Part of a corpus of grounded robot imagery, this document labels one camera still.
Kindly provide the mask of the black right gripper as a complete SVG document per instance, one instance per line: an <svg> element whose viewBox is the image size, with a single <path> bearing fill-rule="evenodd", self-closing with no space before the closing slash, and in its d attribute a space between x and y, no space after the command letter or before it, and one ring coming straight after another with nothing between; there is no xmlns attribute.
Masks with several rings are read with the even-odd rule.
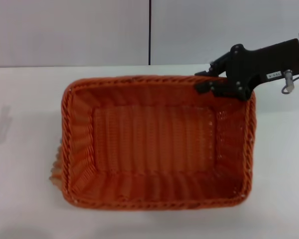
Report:
<svg viewBox="0 0 299 239"><path fill-rule="evenodd" d="M284 78L284 72L299 75L299 40L292 39L258 50L236 44L210 63L208 71L195 76L218 77L226 73L227 82L206 81L195 84L198 94L211 92L215 97L247 101L260 84Z"/></svg>

